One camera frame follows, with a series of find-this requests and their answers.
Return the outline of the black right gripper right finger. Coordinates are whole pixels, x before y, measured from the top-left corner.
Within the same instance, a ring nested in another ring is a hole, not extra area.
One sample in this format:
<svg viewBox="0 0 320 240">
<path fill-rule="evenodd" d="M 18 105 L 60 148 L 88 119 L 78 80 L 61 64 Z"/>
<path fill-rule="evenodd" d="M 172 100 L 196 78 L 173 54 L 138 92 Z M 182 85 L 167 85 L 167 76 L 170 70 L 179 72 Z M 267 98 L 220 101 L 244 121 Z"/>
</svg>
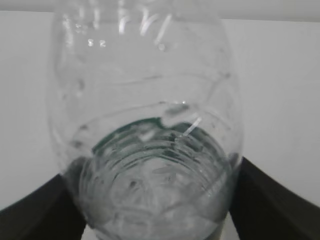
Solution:
<svg viewBox="0 0 320 240">
<path fill-rule="evenodd" d="M 242 159 L 230 215 L 241 240 L 318 240 L 320 208 Z"/>
</svg>

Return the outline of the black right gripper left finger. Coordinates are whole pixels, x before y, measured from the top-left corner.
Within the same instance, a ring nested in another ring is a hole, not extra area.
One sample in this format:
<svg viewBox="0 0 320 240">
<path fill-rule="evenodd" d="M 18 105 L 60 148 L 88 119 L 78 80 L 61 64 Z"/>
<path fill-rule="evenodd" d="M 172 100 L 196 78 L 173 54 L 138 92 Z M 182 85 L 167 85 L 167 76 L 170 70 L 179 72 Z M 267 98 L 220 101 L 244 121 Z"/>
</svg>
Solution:
<svg viewBox="0 0 320 240">
<path fill-rule="evenodd" d="M 86 162 L 78 157 L 44 185 L 0 212 L 2 240 L 80 240 L 86 220 L 79 181 Z"/>
</svg>

